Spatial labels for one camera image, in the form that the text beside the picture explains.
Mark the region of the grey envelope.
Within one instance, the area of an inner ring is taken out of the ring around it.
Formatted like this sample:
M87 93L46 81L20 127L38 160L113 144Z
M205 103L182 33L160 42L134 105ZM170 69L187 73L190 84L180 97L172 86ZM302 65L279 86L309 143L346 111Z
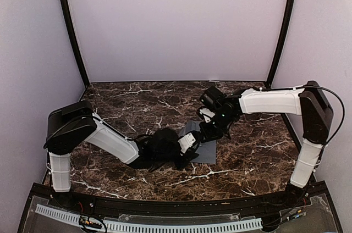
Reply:
M179 136L184 136L190 131L200 131L199 121L189 120L186 125L179 131ZM193 159L193 163L216 163L216 141L201 143L196 153L199 156Z

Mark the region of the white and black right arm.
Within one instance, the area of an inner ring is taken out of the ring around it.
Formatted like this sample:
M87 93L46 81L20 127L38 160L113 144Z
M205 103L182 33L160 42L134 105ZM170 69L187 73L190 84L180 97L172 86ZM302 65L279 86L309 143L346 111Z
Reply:
M205 142L230 138L232 124L243 115L292 114L302 119L302 144L289 184L292 186L281 194L280 202L287 208L295 206L302 198L302 191L312 173L319 166L323 152L336 133L331 132L333 108L326 97L332 90L316 81L284 88L252 87L230 95L215 86L208 88L200 97L202 107L197 110L202 119L200 130Z

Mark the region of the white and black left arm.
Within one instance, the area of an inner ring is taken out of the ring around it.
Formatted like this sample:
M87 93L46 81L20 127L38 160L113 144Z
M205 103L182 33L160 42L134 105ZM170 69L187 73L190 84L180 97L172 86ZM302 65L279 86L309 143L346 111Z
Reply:
M64 208L72 209L78 198L70 191L70 157L82 142L106 151L133 169L155 170L159 164L172 162L182 170L198 157L201 139L199 131L179 136L169 128L129 138L96 114L90 102L80 101L49 114L43 147L49 157L56 200Z

